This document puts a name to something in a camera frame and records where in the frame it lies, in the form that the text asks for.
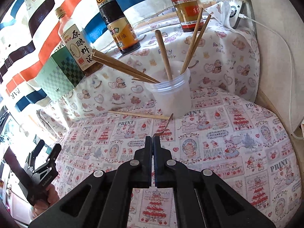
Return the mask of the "person's left hand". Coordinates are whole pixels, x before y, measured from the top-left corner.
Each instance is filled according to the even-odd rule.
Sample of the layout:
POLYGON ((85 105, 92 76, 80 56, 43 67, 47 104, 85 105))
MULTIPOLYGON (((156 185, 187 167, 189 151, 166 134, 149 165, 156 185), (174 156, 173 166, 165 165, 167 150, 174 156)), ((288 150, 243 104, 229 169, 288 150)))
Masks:
POLYGON ((55 187, 53 184, 50 184, 46 188, 47 192, 47 200, 38 200, 35 205, 32 207, 32 215, 34 218, 36 218, 38 215, 42 214, 44 211, 46 211, 49 207, 54 205, 59 201, 59 196, 57 191, 55 190, 55 187))

